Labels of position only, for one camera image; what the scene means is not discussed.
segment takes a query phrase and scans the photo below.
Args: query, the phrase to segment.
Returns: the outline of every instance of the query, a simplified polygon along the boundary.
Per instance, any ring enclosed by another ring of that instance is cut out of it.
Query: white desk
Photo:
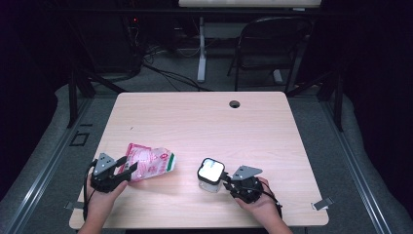
[[[318,8],[321,0],[179,0],[180,7],[187,8]],[[198,82],[206,79],[207,56],[205,50],[204,18],[200,18],[200,63],[198,66]]]
[[[231,100],[241,106],[232,108]],[[263,170],[282,203],[289,226],[320,226],[325,210],[306,151],[283,93],[123,93],[118,96],[95,157],[125,155],[129,143],[164,147],[176,157],[174,171],[131,183],[116,201],[106,228],[259,227],[224,187],[209,193],[197,170],[209,157],[232,175],[240,165]],[[70,226],[84,223],[75,210]]]

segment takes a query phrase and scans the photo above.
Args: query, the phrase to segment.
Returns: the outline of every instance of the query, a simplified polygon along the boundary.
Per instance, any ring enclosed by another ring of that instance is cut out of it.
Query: chair backrest
[[[292,50],[298,42],[311,33],[312,23],[302,17],[266,17],[247,24],[240,36],[239,47],[245,43],[271,40],[286,50]]]

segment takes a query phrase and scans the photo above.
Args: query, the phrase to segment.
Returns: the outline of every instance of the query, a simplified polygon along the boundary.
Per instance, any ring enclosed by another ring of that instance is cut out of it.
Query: black chair
[[[297,45],[311,33],[312,23],[301,17],[266,17],[247,24],[227,76],[236,66],[235,91],[241,70],[289,69],[284,92],[288,91],[297,56]]]

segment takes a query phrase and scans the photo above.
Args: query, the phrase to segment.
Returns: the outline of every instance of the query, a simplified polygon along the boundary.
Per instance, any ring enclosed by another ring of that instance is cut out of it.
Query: wooden tabletop
[[[321,0],[179,0],[180,7],[318,8]]]
[[[238,108],[230,106],[233,100]],[[218,193],[199,187],[197,170],[205,158],[225,164],[229,175],[241,165],[263,170],[259,176],[270,181],[287,225],[328,222],[326,211],[311,206],[321,196],[284,93],[123,93],[95,158],[104,152],[118,159],[131,142],[171,150],[176,165],[170,173],[130,183],[106,228],[259,227],[224,187]],[[75,210],[70,226],[83,223],[82,211]]]

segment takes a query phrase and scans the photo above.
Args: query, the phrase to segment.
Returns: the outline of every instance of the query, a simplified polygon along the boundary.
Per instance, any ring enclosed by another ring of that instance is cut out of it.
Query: hand
[[[268,180],[259,177],[261,182],[270,185]],[[264,191],[273,194],[269,187],[263,184]],[[280,218],[277,211],[276,204],[272,198],[262,194],[261,197],[255,202],[247,204],[240,198],[235,199],[238,205],[244,210],[250,212],[255,219],[261,223],[269,233],[292,233],[288,226]]]
[[[94,191],[94,188],[91,187],[91,175],[89,175],[87,180],[87,197],[88,199],[90,198],[88,217],[79,233],[100,233],[104,222],[112,211],[115,200],[121,195],[127,185],[128,182],[123,181],[112,192]]]

